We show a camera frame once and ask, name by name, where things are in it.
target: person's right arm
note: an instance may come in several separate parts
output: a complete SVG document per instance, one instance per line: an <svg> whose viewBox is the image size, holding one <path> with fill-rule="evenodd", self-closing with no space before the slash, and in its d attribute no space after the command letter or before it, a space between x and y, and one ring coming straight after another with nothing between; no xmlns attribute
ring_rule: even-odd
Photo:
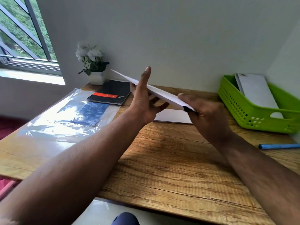
<svg viewBox="0 0 300 225"><path fill-rule="evenodd" d="M223 104L192 95L178 97L193 107L190 119L200 134L229 162L277 224L300 224L300 176L231 131Z"/></svg>

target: clear plastic packaging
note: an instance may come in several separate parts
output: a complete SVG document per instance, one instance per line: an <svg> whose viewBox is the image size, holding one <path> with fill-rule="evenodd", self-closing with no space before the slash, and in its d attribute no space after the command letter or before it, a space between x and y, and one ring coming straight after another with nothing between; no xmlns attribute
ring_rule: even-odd
<svg viewBox="0 0 300 225"><path fill-rule="evenodd" d="M120 106L88 102L92 91L74 89L58 103L28 122L18 135L77 143L109 124Z"/></svg>

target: basket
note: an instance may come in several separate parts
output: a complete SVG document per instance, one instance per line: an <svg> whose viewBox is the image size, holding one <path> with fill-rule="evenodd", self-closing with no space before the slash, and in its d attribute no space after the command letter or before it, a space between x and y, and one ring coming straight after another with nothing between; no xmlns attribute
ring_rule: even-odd
<svg viewBox="0 0 300 225"><path fill-rule="evenodd" d="M218 95L242 128L276 133L295 133L300 129L300 100L268 83L279 107L261 107L250 102L239 90L234 75L224 75ZM270 117L282 113L284 118Z"/></svg>

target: red label on notebook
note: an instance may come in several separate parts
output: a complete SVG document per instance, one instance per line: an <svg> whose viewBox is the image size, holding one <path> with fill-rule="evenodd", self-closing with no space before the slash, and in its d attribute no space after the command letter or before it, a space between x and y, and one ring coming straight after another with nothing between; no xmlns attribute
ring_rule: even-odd
<svg viewBox="0 0 300 225"><path fill-rule="evenodd" d="M99 93L99 92L95 92L93 95L109 97L109 98L117 98L118 97L117 95L110 95L110 94L104 94L104 93Z"/></svg>

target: wood grain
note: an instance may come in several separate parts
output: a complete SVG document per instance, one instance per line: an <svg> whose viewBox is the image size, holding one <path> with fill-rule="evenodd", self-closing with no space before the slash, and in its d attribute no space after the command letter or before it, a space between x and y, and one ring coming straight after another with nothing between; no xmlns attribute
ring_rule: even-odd
<svg viewBox="0 0 300 225"><path fill-rule="evenodd" d="M219 101L216 93L159 87ZM97 90L90 84L84 90ZM127 109L126 99L116 117ZM249 143L293 143L283 134L230 127ZM21 138L17 131L0 141L0 174L23 179L72 143ZM298 150L266 152L300 173ZM152 122L121 157L99 197L219 224L274 224L218 151L193 125Z"/></svg>

